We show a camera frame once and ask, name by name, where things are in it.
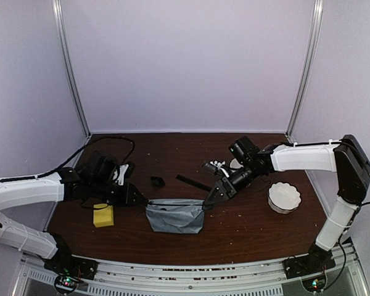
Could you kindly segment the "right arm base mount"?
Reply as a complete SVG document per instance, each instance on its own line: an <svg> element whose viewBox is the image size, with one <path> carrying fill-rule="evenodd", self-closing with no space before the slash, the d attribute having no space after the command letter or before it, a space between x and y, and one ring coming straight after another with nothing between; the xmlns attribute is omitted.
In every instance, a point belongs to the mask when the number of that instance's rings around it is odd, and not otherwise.
<svg viewBox="0 0 370 296"><path fill-rule="evenodd" d="M315 243L311 245L306 255L291 256L285 259L282 264L287 279L321 273L336 267L332 251L326 251Z"/></svg>

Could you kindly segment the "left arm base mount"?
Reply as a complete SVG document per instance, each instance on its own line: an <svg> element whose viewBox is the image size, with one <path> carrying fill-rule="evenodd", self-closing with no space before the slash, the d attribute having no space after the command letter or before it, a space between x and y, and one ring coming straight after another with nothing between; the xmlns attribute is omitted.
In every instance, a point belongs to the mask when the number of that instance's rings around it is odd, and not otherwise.
<svg viewBox="0 0 370 296"><path fill-rule="evenodd" d="M75 279L93 280L97 271L98 262L72 254L64 238L52 233L51 236L56 242L57 251L51 259L42 258L44 267L58 275L70 276Z"/></svg>

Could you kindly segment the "grey drawstring pouch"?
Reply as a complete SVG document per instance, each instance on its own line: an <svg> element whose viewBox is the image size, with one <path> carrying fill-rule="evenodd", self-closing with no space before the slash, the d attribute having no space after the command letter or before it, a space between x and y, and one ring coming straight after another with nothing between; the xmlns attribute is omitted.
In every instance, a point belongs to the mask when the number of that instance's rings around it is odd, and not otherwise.
<svg viewBox="0 0 370 296"><path fill-rule="evenodd" d="M197 199L155 199L146 207L154 232L198 234L204 226L203 201Z"/></svg>

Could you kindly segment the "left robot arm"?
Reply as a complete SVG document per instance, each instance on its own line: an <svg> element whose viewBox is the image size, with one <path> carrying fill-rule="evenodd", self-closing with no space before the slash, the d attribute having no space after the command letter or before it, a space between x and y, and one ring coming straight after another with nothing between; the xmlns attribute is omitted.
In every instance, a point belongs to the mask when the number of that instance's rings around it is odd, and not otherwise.
<svg viewBox="0 0 370 296"><path fill-rule="evenodd" d="M2 211L41 202L86 202L90 198L114 207L146 206L149 201L127 180L134 168L127 158L118 161L109 154L94 151L79 168L63 163L39 175L0 178L0 244L52 260L62 273L72 273L76 260L60 236L12 221Z"/></svg>

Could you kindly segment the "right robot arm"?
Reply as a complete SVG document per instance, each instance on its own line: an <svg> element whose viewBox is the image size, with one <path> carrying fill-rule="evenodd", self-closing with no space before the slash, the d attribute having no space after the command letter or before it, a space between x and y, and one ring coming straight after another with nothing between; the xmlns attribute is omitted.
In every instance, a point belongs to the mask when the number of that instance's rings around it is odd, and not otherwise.
<svg viewBox="0 0 370 296"><path fill-rule="evenodd" d="M240 168L207 164L220 174L203 202L205 208L228 201L254 180L287 171L317 171L333 174L337 180L337 199L320 233L304 258L304 267L317 272L327 263L327 253L349 228L370 187L370 161L357 138L346 134L340 139L298 144L281 142L257 147L247 136L229 146Z"/></svg>

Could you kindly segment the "black clipper guard comb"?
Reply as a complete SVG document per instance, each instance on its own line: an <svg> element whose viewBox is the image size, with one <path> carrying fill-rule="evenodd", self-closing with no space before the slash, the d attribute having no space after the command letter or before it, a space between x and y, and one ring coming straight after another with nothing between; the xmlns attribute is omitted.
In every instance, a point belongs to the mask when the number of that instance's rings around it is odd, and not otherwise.
<svg viewBox="0 0 370 296"><path fill-rule="evenodd" d="M166 185L166 182L164 181L164 179L159 176L151 176L150 181L151 181L151 185L155 188L161 188Z"/></svg>

